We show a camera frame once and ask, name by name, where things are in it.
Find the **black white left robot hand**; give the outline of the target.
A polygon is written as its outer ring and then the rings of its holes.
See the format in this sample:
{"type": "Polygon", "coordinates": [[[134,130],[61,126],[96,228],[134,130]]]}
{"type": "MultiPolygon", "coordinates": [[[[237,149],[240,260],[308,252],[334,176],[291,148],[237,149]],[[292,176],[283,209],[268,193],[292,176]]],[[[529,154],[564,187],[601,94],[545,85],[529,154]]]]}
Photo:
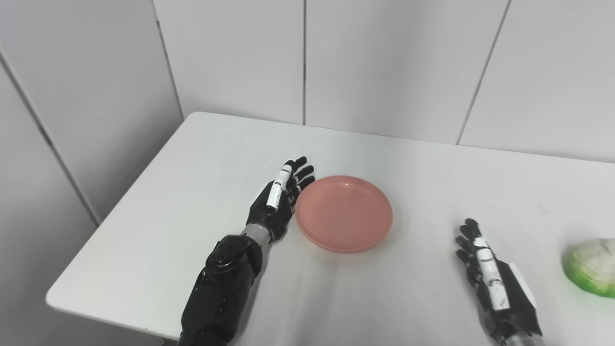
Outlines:
{"type": "Polygon", "coordinates": [[[263,226],[268,231],[269,243],[281,239],[294,216],[299,196],[316,181],[314,171],[305,156],[288,160],[250,206],[247,225],[263,226]]]}

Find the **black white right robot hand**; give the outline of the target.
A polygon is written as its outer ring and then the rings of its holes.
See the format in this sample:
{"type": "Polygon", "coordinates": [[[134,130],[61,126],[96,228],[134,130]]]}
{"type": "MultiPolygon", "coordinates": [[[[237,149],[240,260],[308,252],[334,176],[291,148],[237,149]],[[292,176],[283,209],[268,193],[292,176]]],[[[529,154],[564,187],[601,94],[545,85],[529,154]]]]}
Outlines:
{"type": "Polygon", "coordinates": [[[474,289],[480,320],[496,346],[544,346],[535,299],[516,265],[499,259],[471,218],[459,226],[455,254],[474,289]]]}

